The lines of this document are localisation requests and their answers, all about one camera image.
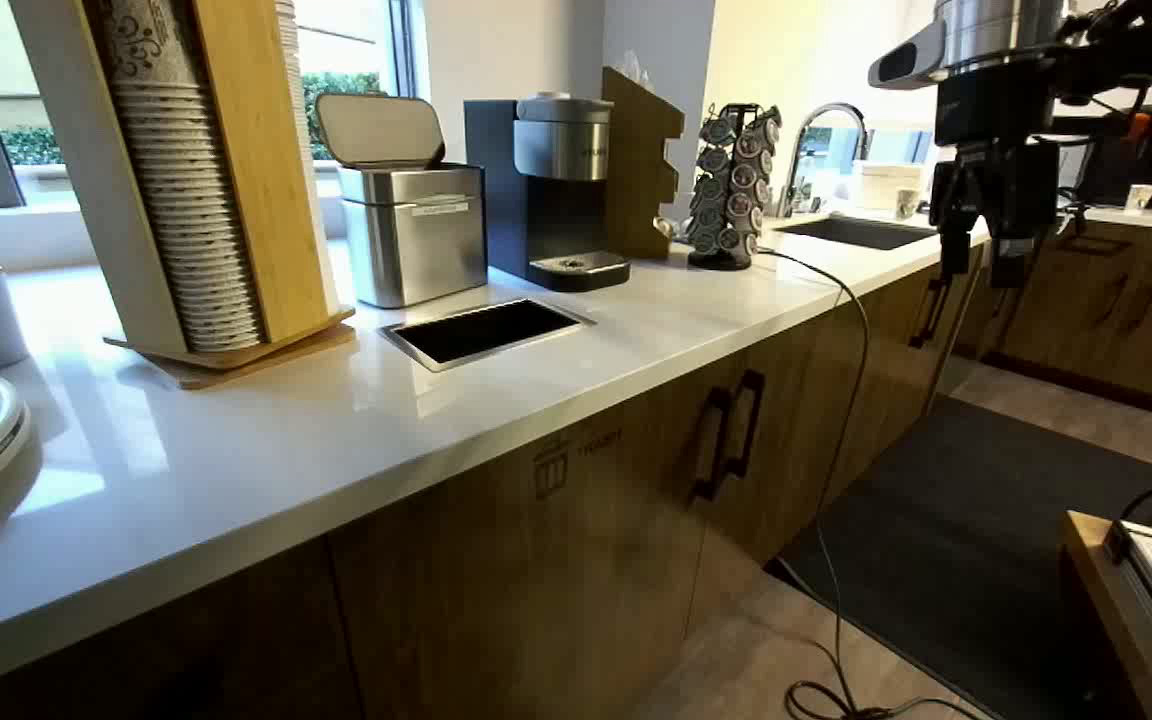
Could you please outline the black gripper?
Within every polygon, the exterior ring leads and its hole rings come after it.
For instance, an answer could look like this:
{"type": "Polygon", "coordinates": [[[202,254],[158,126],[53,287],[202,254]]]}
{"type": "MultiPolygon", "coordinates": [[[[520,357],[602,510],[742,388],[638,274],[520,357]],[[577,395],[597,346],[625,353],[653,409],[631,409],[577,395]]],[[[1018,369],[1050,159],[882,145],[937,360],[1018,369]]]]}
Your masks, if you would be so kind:
{"type": "Polygon", "coordinates": [[[1055,229],[1055,145],[963,139],[933,166],[927,219],[940,237],[940,274],[969,267],[970,229],[987,229],[994,287],[1014,287],[1039,239],[1055,229]]]}

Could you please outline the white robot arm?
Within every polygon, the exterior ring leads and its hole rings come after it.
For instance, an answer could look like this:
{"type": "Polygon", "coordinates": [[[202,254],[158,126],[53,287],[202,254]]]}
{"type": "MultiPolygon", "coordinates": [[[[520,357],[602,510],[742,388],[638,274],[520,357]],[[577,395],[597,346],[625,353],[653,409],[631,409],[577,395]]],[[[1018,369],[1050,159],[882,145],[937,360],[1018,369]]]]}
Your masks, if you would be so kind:
{"type": "Polygon", "coordinates": [[[1152,88],[1152,0],[937,0],[933,20],[869,68],[870,88],[933,88],[937,145],[927,219],[940,271],[969,267],[987,229],[991,285],[1014,287],[1055,229],[1060,103],[1152,88]]]}

